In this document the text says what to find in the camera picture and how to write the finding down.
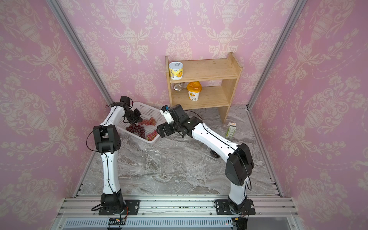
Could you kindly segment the light red grape bunch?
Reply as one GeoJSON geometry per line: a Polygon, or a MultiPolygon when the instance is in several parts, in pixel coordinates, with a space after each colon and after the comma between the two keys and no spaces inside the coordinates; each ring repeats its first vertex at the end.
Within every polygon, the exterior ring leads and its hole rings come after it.
{"type": "Polygon", "coordinates": [[[155,126],[157,124],[157,121],[155,118],[151,117],[150,119],[144,119],[141,122],[139,122],[139,125],[143,126],[155,126]]]}

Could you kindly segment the black grape bunch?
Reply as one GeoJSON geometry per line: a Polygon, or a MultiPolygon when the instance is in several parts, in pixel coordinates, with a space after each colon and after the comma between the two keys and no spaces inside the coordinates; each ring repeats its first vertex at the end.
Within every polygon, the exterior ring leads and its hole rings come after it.
{"type": "Polygon", "coordinates": [[[213,150],[210,151],[210,154],[211,154],[212,157],[214,157],[216,159],[220,158],[220,156],[213,150]]]}

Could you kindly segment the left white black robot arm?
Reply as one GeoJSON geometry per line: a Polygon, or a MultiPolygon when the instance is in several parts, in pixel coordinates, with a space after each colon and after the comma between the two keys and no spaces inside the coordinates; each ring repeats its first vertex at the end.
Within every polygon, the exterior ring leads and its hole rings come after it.
{"type": "Polygon", "coordinates": [[[121,139],[117,131],[120,120],[125,118],[129,124],[142,121],[138,109],[132,110],[132,102],[124,96],[124,101],[113,102],[107,107],[111,110],[106,119],[98,126],[94,126],[90,134],[94,136],[95,150],[100,154],[103,163],[103,194],[100,204],[91,208],[91,211],[99,211],[99,215],[125,215],[128,216],[129,208],[126,204],[117,175],[117,157],[121,148],[121,139]]]}

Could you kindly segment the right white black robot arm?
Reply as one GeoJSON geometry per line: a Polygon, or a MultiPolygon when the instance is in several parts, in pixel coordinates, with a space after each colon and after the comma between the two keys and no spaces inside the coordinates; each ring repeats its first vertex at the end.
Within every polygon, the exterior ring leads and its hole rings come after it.
{"type": "Polygon", "coordinates": [[[161,114],[166,120],[157,126],[157,132],[162,138],[174,133],[181,137],[189,136],[205,144],[223,159],[226,163],[225,175],[231,182],[228,195],[230,211],[235,215],[250,213],[252,205],[247,191],[252,190],[250,176],[255,164],[248,145],[225,139],[210,129],[201,118],[190,117],[179,104],[163,106],[161,114]]]}

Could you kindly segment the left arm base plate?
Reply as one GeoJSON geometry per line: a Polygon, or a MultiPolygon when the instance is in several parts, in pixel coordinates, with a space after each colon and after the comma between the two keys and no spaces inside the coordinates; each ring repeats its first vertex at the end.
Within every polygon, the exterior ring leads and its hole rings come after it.
{"type": "Polygon", "coordinates": [[[113,202],[111,204],[101,204],[99,215],[136,216],[138,214],[139,208],[140,200],[138,199],[125,200],[125,204],[123,205],[119,204],[119,202],[113,202]]]}

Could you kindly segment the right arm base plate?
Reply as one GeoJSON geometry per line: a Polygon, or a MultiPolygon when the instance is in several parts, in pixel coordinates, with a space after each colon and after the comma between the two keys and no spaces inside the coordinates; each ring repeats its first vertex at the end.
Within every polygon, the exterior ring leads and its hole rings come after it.
{"type": "Polygon", "coordinates": [[[245,199],[241,204],[236,204],[228,199],[217,199],[214,201],[217,215],[255,215],[255,206],[252,200],[245,199]]]}

